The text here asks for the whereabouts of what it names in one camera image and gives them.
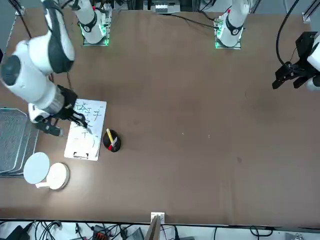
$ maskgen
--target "wire basket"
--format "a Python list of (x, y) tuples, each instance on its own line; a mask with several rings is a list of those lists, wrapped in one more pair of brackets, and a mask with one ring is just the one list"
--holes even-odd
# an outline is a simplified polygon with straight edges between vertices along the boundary
[(27, 114), (0, 108), (0, 177), (23, 177), (26, 160), (35, 152), (39, 130)]

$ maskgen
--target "white disc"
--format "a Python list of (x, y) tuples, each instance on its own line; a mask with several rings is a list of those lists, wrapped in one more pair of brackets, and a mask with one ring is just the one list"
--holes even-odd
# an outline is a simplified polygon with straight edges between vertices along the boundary
[(63, 188), (69, 180), (69, 169), (63, 163), (57, 162), (50, 167), (46, 181), (53, 190)]
[(36, 152), (25, 162), (23, 176), (28, 183), (38, 184), (46, 178), (49, 169), (49, 157), (44, 152)]

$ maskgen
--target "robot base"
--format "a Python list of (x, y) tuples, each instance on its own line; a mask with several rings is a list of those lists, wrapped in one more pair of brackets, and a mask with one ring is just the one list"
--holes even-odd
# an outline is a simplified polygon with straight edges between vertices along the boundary
[(224, 22), (223, 20), (221, 19), (221, 16), (219, 16), (219, 18), (216, 18), (214, 20), (214, 26), (215, 27), (218, 27), (218, 29), (214, 29), (214, 47), (216, 49), (241, 49), (241, 42), (240, 40), (238, 41), (238, 43), (233, 46), (233, 47), (228, 47), (228, 46), (225, 46), (223, 45), (220, 40), (217, 38), (217, 36), (220, 34), (221, 32), (221, 29), (222, 27), (224, 26)]
[(110, 28), (111, 28), (111, 19), (112, 19), (112, 9), (111, 10), (101, 10), (103, 19), (103, 31), (106, 31), (105, 36), (97, 43), (89, 43), (85, 38), (83, 38), (83, 46), (101, 46), (107, 47), (110, 41)]

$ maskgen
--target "floor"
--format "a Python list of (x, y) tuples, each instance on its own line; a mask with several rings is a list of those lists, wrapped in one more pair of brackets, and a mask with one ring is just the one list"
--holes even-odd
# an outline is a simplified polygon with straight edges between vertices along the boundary
[[(23, 228), (30, 223), (29, 221), (10, 221), (2, 224), (0, 226), (0, 239), (5, 239), (8, 235), (16, 228), (16, 226), (20, 225)], [(90, 226), (95, 226), (97, 223), (89, 223)], [(35, 228), (37, 222), (33, 224), (29, 231), (30, 239), (35, 240)], [(105, 224), (105, 227), (110, 227), (112, 224)], [(122, 224), (121, 228), (124, 229), (127, 227), (127, 224)], [(80, 237), (79, 234), (75, 233), (75, 222), (62, 222), (62, 226), (60, 228), (55, 228), (51, 231), (52, 236), (57, 240), (73, 240)], [(82, 237), (87, 237), (89, 239), (92, 236), (92, 230), (84, 223), (79, 223), (80, 234)], [(127, 235), (131, 235), (136, 229), (141, 228), (143, 236), (146, 236), (148, 231), (148, 225), (139, 225), (134, 224), (127, 229)], [(115, 235), (116, 228), (112, 230), (112, 234)], [(175, 230), (173, 226), (163, 225), (163, 229), (160, 232), (159, 240), (170, 240), (175, 237)], [(194, 237), (195, 240), (213, 240), (215, 227), (213, 226), (177, 226), (178, 234), (180, 238), (184, 237)], [(37, 229), (37, 239), (40, 238), (44, 228), (39, 225)], [(259, 230), (260, 235), (269, 234), (270, 231)], [(267, 240), (295, 240), (296, 234), (298, 232), (289, 232), (289, 231), (274, 231), (271, 236), (264, 237), (263, 239)], [(302, 236), (303, 240), (318, 240), (318, 233), (298, 233), (298, 235)], [(111, 238), (111, 240), (122, 240), (121, 236), (118, 235), (115, 238)], [(239, 229), (239, 228), (223, 228), (218, 227), (215, 235), (216, 240), (256, 240), (257, 237), (251, 234), (249, 229)]]

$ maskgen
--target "pen holder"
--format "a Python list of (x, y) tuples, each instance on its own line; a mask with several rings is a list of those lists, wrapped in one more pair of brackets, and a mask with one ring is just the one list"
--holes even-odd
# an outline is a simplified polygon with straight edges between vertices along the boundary
[(121, 139), (116, 131), (110, 129), (110, 133), (111, 133), (111, 136), (114, 140), (114, 144), (112, 145), (107, 132), (104, 134), (102, 142), (103, 142), (103, 145), (105, 146), (105, 148), (107, 148), (109, 151), (111, 151), (113, 153), (116, 153), (120, 150)]

